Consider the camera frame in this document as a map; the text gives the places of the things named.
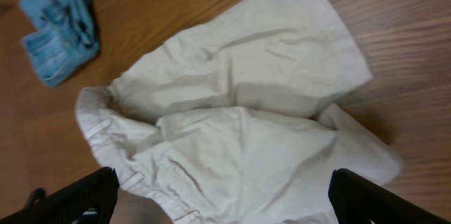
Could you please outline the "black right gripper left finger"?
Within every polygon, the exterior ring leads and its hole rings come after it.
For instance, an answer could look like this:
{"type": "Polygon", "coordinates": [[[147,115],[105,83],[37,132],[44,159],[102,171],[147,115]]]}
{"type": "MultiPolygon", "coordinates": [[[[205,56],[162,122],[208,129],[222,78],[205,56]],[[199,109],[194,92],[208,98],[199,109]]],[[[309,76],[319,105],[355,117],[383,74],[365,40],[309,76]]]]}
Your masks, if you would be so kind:
{"type": "Polygon", "coordinates": [[[114,169],[103,167],[48,195],[38,188],[24,207],[1,219],[1,224],[109,224],[118,200],[114,169]]]}

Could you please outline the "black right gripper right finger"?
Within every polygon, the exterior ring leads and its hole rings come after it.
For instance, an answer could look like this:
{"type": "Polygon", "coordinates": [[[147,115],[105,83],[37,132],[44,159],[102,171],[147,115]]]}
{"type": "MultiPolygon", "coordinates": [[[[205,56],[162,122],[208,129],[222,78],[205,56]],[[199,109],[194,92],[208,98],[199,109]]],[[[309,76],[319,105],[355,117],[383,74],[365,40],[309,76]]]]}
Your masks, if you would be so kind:
{"type": "Polygon", "coordinates": [[[450,224],[345,168],[333,171],[328,198],[339,224],[450,224]]]}

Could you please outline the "beige cotton shorts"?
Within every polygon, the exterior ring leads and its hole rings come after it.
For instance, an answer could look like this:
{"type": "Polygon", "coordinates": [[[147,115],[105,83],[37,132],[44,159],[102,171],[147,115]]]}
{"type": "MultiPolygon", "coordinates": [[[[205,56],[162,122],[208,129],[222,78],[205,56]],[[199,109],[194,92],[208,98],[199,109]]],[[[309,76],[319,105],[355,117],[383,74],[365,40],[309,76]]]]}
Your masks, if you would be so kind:
{"type": "Polygon", "coordinates": [[[84,88],[75,114],[97,162],[174,223],[334,223],[334,170],[402,170],[336,104],[371,78],[327,0],[244,0],[84,88]]]}

